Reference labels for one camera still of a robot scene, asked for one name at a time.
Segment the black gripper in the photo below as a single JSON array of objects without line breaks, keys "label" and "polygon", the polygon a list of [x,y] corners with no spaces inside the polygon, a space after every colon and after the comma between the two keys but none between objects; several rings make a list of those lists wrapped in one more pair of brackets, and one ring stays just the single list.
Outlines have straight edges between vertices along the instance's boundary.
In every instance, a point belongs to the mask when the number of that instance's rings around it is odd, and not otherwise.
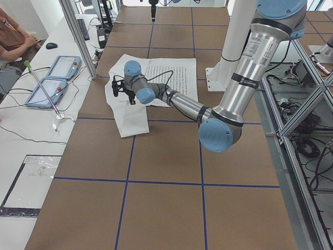
[{"label": "black gripper", "polygon": [[118,97],[120,92],[125,93],[129,97],[130,104],[131,105],[136,104],[135,93],[133,91],[128,90],[125,87],[125,81],[122,76],[119,76],[119,75],[113,76],[112,91],[113,91],[114,97]]}]

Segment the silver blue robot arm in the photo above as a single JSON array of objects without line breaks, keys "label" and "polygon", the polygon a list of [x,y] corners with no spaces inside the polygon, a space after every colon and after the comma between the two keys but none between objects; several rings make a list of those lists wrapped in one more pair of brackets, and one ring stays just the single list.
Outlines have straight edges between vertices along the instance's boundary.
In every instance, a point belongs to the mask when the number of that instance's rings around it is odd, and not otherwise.
[{"label": "silver blue robot arm", "polygon": [[124,64],[124,76],[114,76],[114,96],[125,93],[130,104],[159,99],[199,124],[200,143],[209,151],[228,150],[241,137],[244,113],[281,42],[305,31],[306,1],[236,1],[221,59],[206,69],[209,91],[223,91],[210,108],[173,89],[166,80],[147,79],[135,60]]}]

